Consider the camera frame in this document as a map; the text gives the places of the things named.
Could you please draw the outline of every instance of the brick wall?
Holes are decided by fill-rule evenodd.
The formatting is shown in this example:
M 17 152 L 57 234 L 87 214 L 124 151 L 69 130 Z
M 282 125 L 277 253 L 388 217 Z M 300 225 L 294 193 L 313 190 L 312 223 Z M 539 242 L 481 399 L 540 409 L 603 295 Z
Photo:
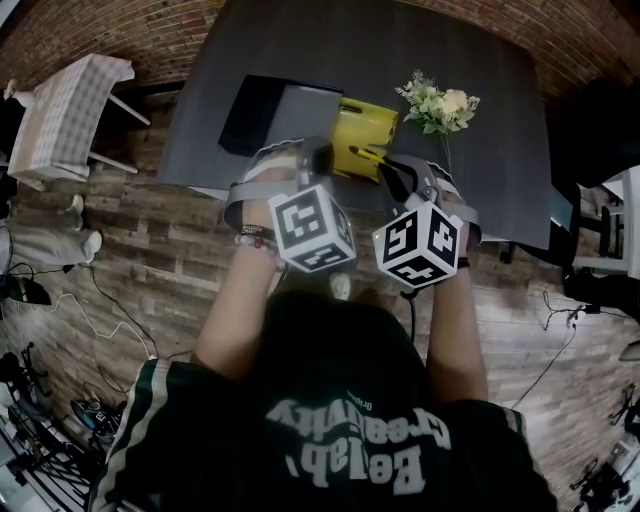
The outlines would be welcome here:
M 596 77 L 640 75 L 640 37 L 610 0 L 409 1 L 529 50 L 550 105 Z M 32 87 L 90 52 L 133 60 L 140 85 L 182 80 L 223 3 L 39 0 L 0 48 L 0 86 L 14 76 Z

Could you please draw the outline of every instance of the sneaker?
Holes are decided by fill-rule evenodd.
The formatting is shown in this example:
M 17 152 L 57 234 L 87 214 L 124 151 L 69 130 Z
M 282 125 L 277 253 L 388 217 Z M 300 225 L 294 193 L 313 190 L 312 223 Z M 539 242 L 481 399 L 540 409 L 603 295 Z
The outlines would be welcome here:
M 71 202 L 71 206 L 67 208 L 67 211 L 77 216 L 78 220 L 74 229 L 76 231 L 80 231 L 84 225 L 84 222 L 82 220 L 82 212 L 84 211 L 84 199 L 80 194 L 76 194 L 73 196 L 73 201 Z
M 7 101 L 9 98 L 13 98 L 13 95 L 16 93 L 16 87 L 18 86 L 18 81 L 15 78 L 9 80 L 7 84 L 7 88 L 4 90 L 4 101 Z
M 87 252 L 91 254 L 91 257 L 87 260 L 87 263 L 91 263 L 96 256 L 96 253 L 102 247 L 102 235 L 100 231 L 94 231 L 89 235 L 84 242 L 84 247 Z
M 349 300 L 351 295 L 351 279 L 347 274 L 331 274 L 329 277 L 331 293 L 336 300 Z

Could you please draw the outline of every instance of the white cube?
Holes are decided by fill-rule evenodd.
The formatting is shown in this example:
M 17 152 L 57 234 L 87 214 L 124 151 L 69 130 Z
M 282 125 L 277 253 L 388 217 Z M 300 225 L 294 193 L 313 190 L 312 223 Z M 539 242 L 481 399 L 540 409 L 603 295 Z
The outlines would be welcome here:
M 322 185 L 269 200 L 280 257 L 315 272 L 356 257 L 351 223 Z
M 455 275 L 462 225 L 427 201 L 373 233 L 378 268 L 411 288 Z

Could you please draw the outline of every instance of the flower bouquet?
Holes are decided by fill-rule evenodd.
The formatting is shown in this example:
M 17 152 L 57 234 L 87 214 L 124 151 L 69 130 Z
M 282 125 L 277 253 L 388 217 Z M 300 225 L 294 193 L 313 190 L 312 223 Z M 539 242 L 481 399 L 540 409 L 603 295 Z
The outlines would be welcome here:
M 396 92 L 411 105 L 405 122 L 415 121 L 425 135 L 436 132 L 441 135 L 451 170 L 448 135 L 469 127 L 480 98 L 467 96 L 464 91 L 454 89 L 443 92 L 435 86 L 433 79 L 425 78 L 420 70 L 414 71 L 413 80 L 404 87 L 396 88 Z

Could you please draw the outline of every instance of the wristband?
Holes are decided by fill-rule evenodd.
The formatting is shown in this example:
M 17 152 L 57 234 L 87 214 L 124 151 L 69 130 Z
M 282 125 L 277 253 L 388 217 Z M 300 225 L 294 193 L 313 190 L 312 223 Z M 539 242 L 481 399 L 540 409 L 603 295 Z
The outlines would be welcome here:
M 241 235 L 250 235 L 263 240 L 275 241 L 276 233 L 273 229 L 263 228 L 262 226 L 256 226 L 254 224 L 245 224 L 240 230 Z
M 265 240 L 263 238 L 255 237 L 252 235 L 236 235 L 235 242 L 237 245 L 252 247 L 275 258 L 276 262 L 278 263 L 278 270 L 283 270 L 286 267 L 285 262 L 280 258 L 278 246 L 275 244 L 275 242 L 271 242 L 270 240 Z

